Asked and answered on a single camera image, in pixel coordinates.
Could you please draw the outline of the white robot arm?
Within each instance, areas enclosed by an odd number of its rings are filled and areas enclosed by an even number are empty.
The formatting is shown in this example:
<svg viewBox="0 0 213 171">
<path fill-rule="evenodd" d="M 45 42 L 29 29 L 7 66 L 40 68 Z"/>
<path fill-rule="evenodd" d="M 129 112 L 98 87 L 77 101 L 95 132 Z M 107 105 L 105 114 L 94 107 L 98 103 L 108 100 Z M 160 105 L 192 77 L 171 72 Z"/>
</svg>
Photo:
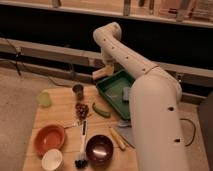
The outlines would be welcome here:
<svg viewBox="0 0 213 171">
<path fill-rule="evenodd" d="M 134 78 L 129 109 L 138 171 L 190 171 L 178 103 L 180 83 L 155 62 L 121 43 L 111 22 L 93 31 L 105 64 L 119 63 Z"/>
</svg>

